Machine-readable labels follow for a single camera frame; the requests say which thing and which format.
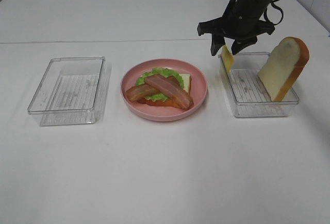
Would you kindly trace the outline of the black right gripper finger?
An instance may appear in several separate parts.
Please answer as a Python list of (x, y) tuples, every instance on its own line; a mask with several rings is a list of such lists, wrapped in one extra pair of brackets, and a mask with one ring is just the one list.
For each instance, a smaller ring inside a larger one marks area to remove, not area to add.
[(241, 52), (243, 49), (256, 44), (257, 37), (251, 37), (245, 40), (235, 40), (231, 46), (232, 54), (236, 55)]
[(225, 45), (225, 40), (223, 36), (216, 34), (211, 35), (210, 52), (212, 56), (215, 56), (223, 45)]

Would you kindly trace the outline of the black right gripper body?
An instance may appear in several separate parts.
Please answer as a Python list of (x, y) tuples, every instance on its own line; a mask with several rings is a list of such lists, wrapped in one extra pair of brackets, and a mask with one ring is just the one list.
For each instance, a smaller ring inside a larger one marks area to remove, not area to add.
[(222, 17), (197, 26), (198, 35), (210, 33), (235, 40), (245, 40), (262, 33), (271, 35), (275, 26), (260, 17), (271, 0), (231, 0)]

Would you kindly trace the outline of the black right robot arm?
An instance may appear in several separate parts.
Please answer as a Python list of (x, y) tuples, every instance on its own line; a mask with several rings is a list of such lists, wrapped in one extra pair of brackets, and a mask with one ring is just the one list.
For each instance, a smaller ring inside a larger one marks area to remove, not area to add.
[(271, 35), (275, 25), (268, 19), (261, 20), (269, 4), (274, 0), (229, 0), (220, 18), (200, 22), (197, 26), (199, 36), (211, 34), (212, 56), (225, 44), (225, 38), (233, 39), (232, 53), (235, 55), (257, 42), (258, 35)]

